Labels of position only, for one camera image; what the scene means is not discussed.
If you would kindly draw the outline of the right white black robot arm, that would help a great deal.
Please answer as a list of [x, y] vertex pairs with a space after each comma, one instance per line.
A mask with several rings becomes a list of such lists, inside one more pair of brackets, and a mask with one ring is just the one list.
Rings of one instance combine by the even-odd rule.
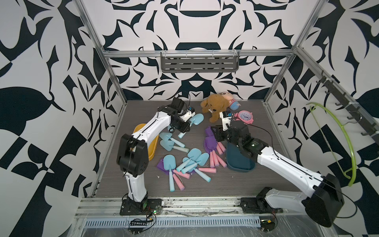
[[344, 205], [337, 177], [311, 171], [281, 155], [268, 143], [252, 137], [248, 126], [241, 121], [227, 130], [223, 130], [220, 125], [210, 129], [217, 141], [227, 141], [236, 146], [244, 157], [271, 169], [299, 189], [299, 192], [276, 189], [261, 191], [270, 207], [305, 213], [323, 227], [333, 225]]

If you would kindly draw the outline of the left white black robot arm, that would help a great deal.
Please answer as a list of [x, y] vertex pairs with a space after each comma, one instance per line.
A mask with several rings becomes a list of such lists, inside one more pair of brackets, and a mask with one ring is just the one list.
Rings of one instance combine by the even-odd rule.
[[182, 133], [190, 131], [189, 119], [195, 109], [182, 99], [174, 98], [171, 104], [160, 106], [151, 120], [140, 130], [121, 137], [116, 163], [119, 165], [128, 186], [127, 200], [142, 205], [147, 202], [144, 172], [149, 163], [148, 148], [154, 139], [167, 127]]

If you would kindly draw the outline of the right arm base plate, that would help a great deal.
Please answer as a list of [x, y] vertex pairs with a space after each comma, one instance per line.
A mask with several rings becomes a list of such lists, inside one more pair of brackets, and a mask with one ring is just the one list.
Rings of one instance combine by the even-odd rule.
[[240, 207], [245, 214], [274, 214], [278, 213], [281, 208], [272, 208], [265, 200], [266, 194], [271, 191], [271, 187], [264, 187], [256, 197], [240, 199]]

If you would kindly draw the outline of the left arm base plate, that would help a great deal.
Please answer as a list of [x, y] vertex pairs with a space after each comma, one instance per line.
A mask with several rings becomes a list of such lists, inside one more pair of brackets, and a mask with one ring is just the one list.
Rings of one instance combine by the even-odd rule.
[[135, 202], [129, 197], [122, 200], [119, 215], [143, 215], [149, 211], [157, 211], [161, 209], [162, 199], [160, 198], [145, 198], [141, 202]]

